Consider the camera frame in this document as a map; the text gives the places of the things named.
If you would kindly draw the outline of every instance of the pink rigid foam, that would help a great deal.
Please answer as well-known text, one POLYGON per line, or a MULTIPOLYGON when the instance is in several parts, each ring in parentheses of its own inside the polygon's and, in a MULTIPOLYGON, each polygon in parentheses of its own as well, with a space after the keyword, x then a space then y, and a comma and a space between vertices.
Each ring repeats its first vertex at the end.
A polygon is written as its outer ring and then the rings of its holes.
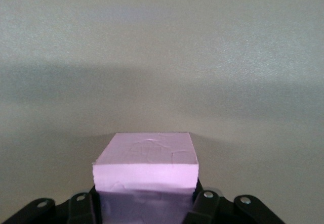
POLYGON ((104 223, 177 223, 192 207, 190 134, 117 133, 93 165, 104 223))

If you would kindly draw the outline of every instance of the gray wall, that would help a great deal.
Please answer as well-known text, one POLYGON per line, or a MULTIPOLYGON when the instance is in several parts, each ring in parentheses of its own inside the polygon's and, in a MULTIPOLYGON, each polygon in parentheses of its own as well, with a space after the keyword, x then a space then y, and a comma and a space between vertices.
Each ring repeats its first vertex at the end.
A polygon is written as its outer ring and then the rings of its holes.
POLYGON ((324 0, 0 0, 0 57, 0 221, 188 131, 204 186, 324 222, 324 0))

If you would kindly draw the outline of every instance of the pink foam block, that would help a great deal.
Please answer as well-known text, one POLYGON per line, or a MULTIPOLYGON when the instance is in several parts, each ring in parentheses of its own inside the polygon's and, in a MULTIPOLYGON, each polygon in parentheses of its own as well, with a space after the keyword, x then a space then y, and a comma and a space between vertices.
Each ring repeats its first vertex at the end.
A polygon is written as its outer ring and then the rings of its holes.
POLYGON ((117 133, 93 165, 104 223, 177 223, 192 208, 189 133, 117 133))

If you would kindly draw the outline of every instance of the metal screw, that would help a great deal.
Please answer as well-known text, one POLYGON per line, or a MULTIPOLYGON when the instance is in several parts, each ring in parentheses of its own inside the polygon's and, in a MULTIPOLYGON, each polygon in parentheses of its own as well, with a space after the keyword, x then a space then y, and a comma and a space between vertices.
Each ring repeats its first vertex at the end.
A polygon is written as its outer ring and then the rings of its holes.
POLYGON ((246 205, 251 203, 251 200, 248 197, 245 197, 245 196, 241 197, 240 200, 241 200, 242 203, 244 203, 246 205))
POLYGON ((76 198, 76 201, 80 201, 80 200, 84 200, 85 199, 85 195, 79 195, 77 198, 76 198))
POLYGON ((204 196, 206 197, 206 198, 213 198, 213 193, 212 192, 210 192, 210 191, 206 191, 206 192, 204 192, 204 196))
POLYGON ((45 201, 39 203, 39 204, 37 205, 37 207, 38 207, 38 208, 42 208, 42 207, 44 207, 44 206, 46 206, 46 205, 47 205, 47 200, 45 200, 45 201))

